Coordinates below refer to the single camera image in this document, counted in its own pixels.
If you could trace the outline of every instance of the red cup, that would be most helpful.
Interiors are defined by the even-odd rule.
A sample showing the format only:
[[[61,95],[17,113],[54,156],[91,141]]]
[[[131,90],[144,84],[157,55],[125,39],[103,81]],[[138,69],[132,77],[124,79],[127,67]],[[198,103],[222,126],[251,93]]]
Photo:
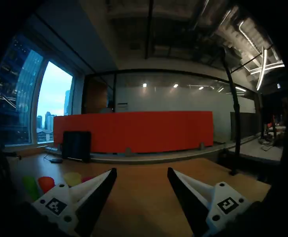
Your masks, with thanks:
[[[93,178],[94,178],[94,177],[92,177],[92,176],[85,177],[85,178],[81,179],[81,183],[86,182],[86,181],[88,181],[88,180],[91,180],[91,179],[93,179]]]
[[[38,179],[38,184],[40,185],[43,193],[47,193],[55,186],[54,179],[48,176],[43,176]]]

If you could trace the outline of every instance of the green cup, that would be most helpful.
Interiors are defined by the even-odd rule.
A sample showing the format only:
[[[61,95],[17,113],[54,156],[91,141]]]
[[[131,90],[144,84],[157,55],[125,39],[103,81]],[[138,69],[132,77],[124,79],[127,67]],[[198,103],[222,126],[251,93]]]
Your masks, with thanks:
[[[22,177],[22,183],[33,201],[39,199],[40,194],[38,193],[38,186],[34,177],[24,176]]]

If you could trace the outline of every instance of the screw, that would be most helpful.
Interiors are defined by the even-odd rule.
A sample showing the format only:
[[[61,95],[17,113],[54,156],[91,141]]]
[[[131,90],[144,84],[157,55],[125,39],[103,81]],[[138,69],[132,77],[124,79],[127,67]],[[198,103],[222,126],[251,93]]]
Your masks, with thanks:
[[[220,219],[220,216],[219,215],[215,215],[212,217],[212,220],[213,221],[218,221]]]
[[[70,216],[65,216],[64,217],[64,221],[66,222],[71,222],[72,221],[72,218]]]

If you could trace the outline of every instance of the yellow cup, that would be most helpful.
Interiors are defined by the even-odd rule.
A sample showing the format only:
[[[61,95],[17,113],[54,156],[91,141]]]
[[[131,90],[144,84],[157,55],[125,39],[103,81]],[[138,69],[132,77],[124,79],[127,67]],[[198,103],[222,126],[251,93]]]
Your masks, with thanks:
[[[64,174],[64,180],[68,186],[73,187],[75,185],[81,184],[81,174],[77,172],[68,172]]]

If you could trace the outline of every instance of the sky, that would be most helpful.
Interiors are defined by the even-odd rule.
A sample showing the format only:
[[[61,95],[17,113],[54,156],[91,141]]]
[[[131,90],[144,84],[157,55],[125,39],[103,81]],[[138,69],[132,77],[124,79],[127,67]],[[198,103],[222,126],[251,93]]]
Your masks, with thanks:
[[[53,115],[64,115],[65,93],[70,90],[71,84],[71,75],[53,63],[48,63],[38,97],[37,116],[42,116],[42,124],[48,111]]]

